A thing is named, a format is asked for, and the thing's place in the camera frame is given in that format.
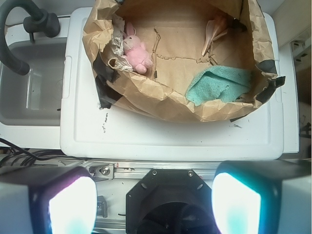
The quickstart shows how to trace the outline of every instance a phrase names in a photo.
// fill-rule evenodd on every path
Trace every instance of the gray sink basin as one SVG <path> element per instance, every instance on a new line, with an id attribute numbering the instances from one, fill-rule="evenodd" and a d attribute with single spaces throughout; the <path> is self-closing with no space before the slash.
<path id="1" fill-rule="evenodd" d="M 30 66 L 21 76 L 0 66 L 0 122 L 59 126 L 66 38 L 13 43 L 11 52 Z"/>

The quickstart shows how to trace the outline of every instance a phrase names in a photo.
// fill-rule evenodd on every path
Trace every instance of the wire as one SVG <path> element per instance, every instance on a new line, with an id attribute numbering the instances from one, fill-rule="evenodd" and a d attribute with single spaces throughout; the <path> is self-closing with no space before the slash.
<path id="1" fill-rule="evenodd" d="M 14 154 L 10 154 L 10 155 L 7 155 L 5 156 L 1 161 L 0 161 L 0 166 L 2 166 L 9 158 L 11 157 L 14 157 L 14 156 L 17 156 L 17 155 L 21 155 L 22 152 L 16 152 Z"/>
<path id="2" fill-rule="evenodd" d="M 10 157 L 12 156 L 17 156 L 17 155 L 20 155 L 22 153 L 25 154 L 25 156 L 28 156 L 28 158 L 26 158 L 22 163 L 21 163 L 21 166 L 24 166 L 24 165 L 27 165 L 28 163 L 30 163 L 30 165 L 33 165 L 36 160 L 38 161 L 46 161 L 46 160 L 50 160 L 50 159 L 54 159 L 54 158 L 72 158 L 72 159 L 77 159 L 77 160 L 89 160 L 89 158 L 83 158 L 83 157 L 75 157 L 75 156 L 67 156 L 65 155 L 62 151 L 60 150 L 44 150 L 44 151 L 37 151 L 37 152 L 34 152 L 34 153 L 31 153 L 15 144 L 13 144 L 12 142 L 10 141 L 7 141 L 3 138 L 0 138 L 0 142 L 2 142 L 3 144 L 6 144 L 10 147 L 12 147 L 13 149 L 16 149 L 18 150 L 18 152 L 14 153 L 14 154 L 10 154 L 10 155 L 7 155 L 6 157 L 4 157 L 1 161 L 0 161 L 0 166 L 6 161 L 8 160 Z M 41 156 L 47 156 L 47 155 L 53 155 L 53 154 L 63 154 L 63 155 L 56 155 L 56 156 L 50 156 L 50 157 L 41 157 Z"/>
<path id="3" fill-rule="evenodd" d="M 16 157 L 12 162 L 11 162 L 11 166 L 13 166 L 13 164 L 15 163 L 15 162 L 17 162 L 18 160 L 20 160 L 22 157 L 26 157 L 27 155 L 22 155 L 22 156 L 18 156 L 18 157 Z"/>
<path id="4" fill-rule="evenodd" d="M 10 150 L 11 154 L 16 153 L 15 149 L 13 149 L 13 148 L 9 148 L 9 150 Z"/>

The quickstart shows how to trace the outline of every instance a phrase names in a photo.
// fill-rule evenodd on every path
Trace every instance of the green washcloth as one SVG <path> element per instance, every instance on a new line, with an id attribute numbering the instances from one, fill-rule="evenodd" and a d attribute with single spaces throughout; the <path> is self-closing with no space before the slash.
<path id="1" fill-rule="evenodd" d="M 250 90 L 250 79 L 248 70 L 212 66 L 194 77 L 185 97 L 195 106 L 215 99 L 232 102 Z"/>

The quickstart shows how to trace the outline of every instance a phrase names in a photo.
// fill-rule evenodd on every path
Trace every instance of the faucet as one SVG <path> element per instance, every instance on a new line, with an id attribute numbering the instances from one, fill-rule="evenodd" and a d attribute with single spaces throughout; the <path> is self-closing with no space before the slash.
<path id="1" fill-rule="evenodd" d="M 29 72 L 29 64 L 16 58 L 9 50 L 5 40 L 5 21 L 15 7 L 23 8 L 30 15 L 24 19 L 23 26 L 29 33 L 32 43 L 35 42 L 34 33 L 36 32 L 43 32 L 49 38 L 57 36 L 60 25 L 56 14 L 39 9 L 31 0 L 7 0 L 2 4 L 0 7 L 0 61 L 13 72 L 24 76 Z"/>

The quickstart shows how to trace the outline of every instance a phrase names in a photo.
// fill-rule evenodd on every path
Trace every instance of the pink stuffed bunny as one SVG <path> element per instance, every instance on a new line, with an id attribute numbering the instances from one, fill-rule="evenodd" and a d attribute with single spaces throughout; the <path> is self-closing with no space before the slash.
<path id="1" fill-rule="evenodd" d="M 145 43 L 141 42 L 140 38 L 136 36 L 136 30 L 130 22 L 127 23 L 126 33 L 123 40 L 124 57 L 131 64 L 135 72 L 144 74 L 148 68 L 152 68 L 153 66 L 151 56 L 146 51 Z"/>

